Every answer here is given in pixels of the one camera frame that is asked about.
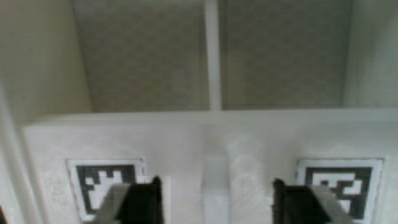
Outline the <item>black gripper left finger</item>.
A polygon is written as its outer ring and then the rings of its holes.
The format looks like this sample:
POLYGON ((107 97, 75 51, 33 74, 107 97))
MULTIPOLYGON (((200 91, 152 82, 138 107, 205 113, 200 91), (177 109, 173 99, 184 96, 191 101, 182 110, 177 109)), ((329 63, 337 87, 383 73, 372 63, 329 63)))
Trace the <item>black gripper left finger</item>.
POLYGON ((164 224, 161 177, 111 187, 91 224, 164 224))

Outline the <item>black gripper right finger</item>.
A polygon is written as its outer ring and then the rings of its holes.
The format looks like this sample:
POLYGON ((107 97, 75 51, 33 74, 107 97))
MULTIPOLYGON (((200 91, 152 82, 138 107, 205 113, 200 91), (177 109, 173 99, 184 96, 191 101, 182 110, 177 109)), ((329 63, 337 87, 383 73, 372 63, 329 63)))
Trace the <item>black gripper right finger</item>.
POLYGON ((354 224, 326 186, 289 185, 274 180, 273 224, 354 224))

